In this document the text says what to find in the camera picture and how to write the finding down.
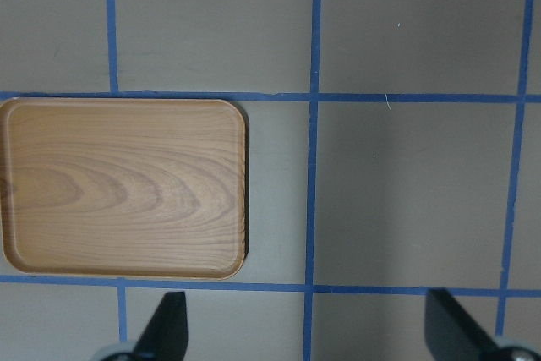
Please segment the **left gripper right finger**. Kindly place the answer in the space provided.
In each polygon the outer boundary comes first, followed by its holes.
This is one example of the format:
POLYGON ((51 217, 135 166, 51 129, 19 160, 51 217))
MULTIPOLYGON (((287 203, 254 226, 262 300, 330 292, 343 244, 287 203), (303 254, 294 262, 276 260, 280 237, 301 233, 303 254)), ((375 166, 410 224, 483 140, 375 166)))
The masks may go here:
POLYGON ((424 340, 438 361, 489 360, 496 341, 444 288, 430 288, 424 305, 424 340))

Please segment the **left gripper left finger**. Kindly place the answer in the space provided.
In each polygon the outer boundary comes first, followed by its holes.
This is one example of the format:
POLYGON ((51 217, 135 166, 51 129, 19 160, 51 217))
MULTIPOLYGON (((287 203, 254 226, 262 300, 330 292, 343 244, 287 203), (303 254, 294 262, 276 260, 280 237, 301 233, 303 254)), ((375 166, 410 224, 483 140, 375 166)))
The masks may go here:
POLYGON ((165 293, 134 346, 137 360, 183 360, 187 352, 185 292, 165 293))

